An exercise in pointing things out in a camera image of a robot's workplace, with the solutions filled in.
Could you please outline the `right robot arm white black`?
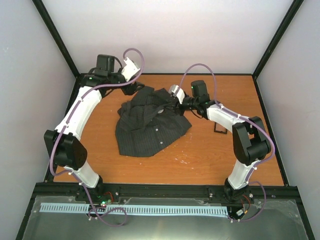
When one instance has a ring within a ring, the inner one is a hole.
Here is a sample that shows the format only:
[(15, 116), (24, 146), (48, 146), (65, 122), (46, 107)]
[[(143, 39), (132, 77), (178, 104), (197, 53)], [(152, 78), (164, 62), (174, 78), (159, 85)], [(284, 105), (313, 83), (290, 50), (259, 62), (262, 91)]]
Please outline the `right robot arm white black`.
[(259, 163), (274, 150), (274, 144), (261, 118), (243, 116), (211, 99), (203, 80), (193, 81), (191, 90), (192, 96), (187, 96), (178, 85), (172, 85), (168, 92), (178, 100), (176, 108), (181, 114), (195, 110), (202, 118), (232, 134), (236, 161), (224, 182), (224, 197), (230, 203), (235, 202), (247, 190), (249, 179)]

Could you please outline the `dark pinstriped shirt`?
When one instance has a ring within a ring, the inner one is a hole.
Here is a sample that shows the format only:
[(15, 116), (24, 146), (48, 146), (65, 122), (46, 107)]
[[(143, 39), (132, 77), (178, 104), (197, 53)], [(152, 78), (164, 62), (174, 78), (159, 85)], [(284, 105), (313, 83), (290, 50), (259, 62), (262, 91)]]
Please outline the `dark pinstriped shirt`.
[(184, 136), (192, 124), (175, 112), (177, 100), (166, 89), (145, 86), (121, 104), (115, 137), (122, 156), (152, 157)]

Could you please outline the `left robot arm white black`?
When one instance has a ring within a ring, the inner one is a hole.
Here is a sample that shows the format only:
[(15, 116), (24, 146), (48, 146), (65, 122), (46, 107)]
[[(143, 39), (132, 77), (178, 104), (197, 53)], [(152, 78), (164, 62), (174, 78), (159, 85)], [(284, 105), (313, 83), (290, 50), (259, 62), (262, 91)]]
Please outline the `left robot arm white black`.
[(83, 130), (107, 90), (122, 89), (125, 95), (136, 92), (136, 80), (144, 68), (124, 56), (119, 70), (115, 71), (116, 61), (118, 58), (115, 56), (97, 56), (96, 66), (81, 78), (77, 96), (63, 120), (43, 136), (50, 173), (56, 177), (58, 173), (54, 165), (63, 167), (59, 174), (73, 175), (80, 185), (87, 187), (86, 195), (95, 202), (103, 198), (104, 188), (99, 185), (102, 183), (101, 176), (88, 163), (88, 152), (81, 143)]

